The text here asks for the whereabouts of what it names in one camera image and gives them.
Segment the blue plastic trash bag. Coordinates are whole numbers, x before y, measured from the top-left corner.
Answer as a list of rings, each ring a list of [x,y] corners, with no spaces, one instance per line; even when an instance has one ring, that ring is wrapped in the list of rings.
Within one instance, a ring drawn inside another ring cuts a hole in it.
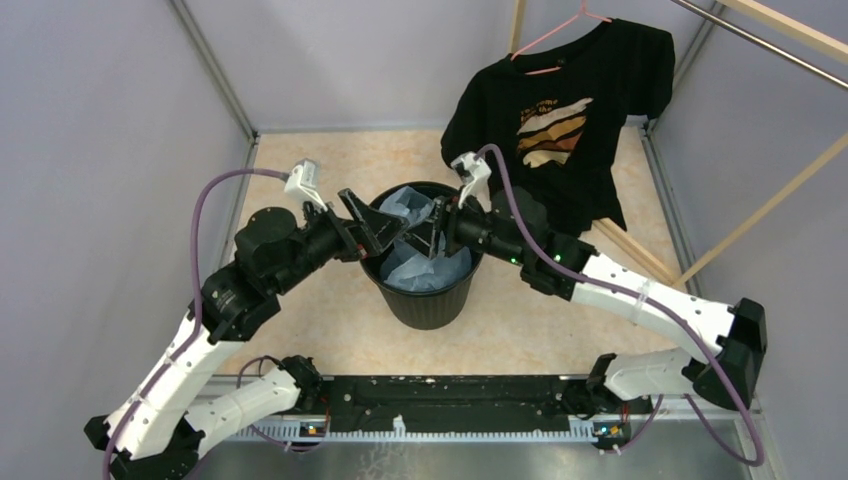
[[[412,228],[424,223],[435,202],[413,187],[405,186],[390,194],[379,206],[383,213],[404,217]],[[445,255],[446,239],[439,236],[437,256],[430,259],[407,240],[398,239],[383,261],[379,274],[388,286],[407,292],[431,292],[451,287],[469,273],[472,254],[463,247],[454,255]]]

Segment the black trash bin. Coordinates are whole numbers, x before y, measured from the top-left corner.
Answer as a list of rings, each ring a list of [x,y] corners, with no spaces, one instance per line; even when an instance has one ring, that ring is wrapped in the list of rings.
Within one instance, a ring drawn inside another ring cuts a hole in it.
[[[379,209],[380,204],[390,194],[405,186],[419,190],[432,200],[439,196],[453,198],[458,195],[458,191],[453,187],[441,183],[418,181],[405,183],[383,192],[371,202],[371,205]],[[432,225],[430,215],[422,225]],[[393,245],[382,255],[363,260],[361,266],[364,273],[380,290],[393,315],[403,324],[418,330],[438,329],[455,320],[465,306],[472,279],[482,262],[482,255],[470,250],[473,260],[471,271],[451,287],[419,293],[396,289],[381,280],[379,269],[392,248]]]

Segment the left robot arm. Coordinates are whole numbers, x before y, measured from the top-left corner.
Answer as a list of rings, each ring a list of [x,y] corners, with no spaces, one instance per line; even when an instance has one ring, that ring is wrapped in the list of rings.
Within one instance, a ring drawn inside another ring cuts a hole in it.
[[[234,260],[210,275],[174,343],[126,404],[85,432],[104,452],[107,479],[181,479],[218,443],[275,414],[308,413],[322,378],[310,358],[283,358],[264,376],[205,405],[195,399],[218,367],[280,310],[279,299],[331,260],[382,254],[408,228],[402,217],[340,198],[349,211],[306,206],[306,223],[282,207],[256,211],[236,234]]]

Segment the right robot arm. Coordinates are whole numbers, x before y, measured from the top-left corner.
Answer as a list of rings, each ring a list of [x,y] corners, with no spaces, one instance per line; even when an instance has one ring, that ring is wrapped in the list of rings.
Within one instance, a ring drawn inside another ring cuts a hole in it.
[[[532,289],[614,313],[673,343],[670,350],[648,354],[600,356],[586,385],[589,404],[600,412],[659,394],[696,395],[728,410],[751,406],[767,351],[760,303],[710,301],[651,280],[553,230],[545,207],[523,190],[515,200],[522,226],[503,193],[490,211],[474,199],[460,205],[440,197],[402,238],[424,255],[451,256],[469,248],[518,265]]]

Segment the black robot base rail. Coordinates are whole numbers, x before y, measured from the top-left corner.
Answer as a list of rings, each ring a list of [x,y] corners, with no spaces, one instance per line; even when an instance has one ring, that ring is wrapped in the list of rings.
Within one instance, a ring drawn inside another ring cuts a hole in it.
[[[646,413],[582,376],[465,375],[326,377],[317,391],[282,411],[285,419],[326,420],[332,433],[387,433],[402,421],[412,434],[566,432],[602,414]]]

